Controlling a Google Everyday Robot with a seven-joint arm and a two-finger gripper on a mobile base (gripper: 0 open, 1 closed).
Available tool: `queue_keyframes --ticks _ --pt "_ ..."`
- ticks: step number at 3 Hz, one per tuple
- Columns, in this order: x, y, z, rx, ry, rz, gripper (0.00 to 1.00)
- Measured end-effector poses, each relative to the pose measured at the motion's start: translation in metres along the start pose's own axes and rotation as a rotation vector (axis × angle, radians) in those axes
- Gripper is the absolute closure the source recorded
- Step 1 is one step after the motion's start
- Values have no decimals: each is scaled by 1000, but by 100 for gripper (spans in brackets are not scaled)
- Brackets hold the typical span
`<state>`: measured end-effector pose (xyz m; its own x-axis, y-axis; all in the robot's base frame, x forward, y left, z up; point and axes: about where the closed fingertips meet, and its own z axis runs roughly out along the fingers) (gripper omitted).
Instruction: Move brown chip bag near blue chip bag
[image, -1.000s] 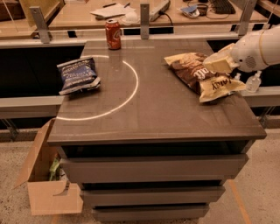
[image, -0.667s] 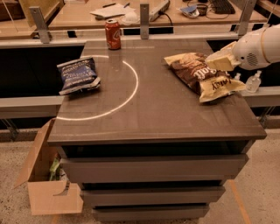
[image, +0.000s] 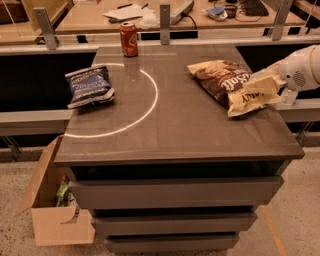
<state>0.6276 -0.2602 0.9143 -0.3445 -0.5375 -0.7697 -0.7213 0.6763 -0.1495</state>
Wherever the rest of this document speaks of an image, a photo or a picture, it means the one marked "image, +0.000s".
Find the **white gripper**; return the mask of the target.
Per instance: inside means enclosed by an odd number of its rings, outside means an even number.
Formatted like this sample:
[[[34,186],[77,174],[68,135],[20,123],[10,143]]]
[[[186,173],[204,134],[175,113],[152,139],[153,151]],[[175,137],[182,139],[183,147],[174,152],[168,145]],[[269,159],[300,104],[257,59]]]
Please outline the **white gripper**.
[[[281,93],[281,103],[291,106],[301,91],[320,87],[320,45],[297,50],[265,69],[251,75],[244,84],[250,94],[276,95]]]

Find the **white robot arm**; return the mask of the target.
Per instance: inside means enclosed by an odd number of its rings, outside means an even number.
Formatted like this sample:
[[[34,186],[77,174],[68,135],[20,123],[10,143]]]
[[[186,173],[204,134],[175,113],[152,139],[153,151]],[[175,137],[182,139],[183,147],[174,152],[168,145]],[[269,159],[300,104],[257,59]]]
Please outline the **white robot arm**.
[[[298,93],[320,87],[320,46],[311,45],[253,73],[244,84],[248,93],[276,94],[282,89],[281,103],[291,106]]]

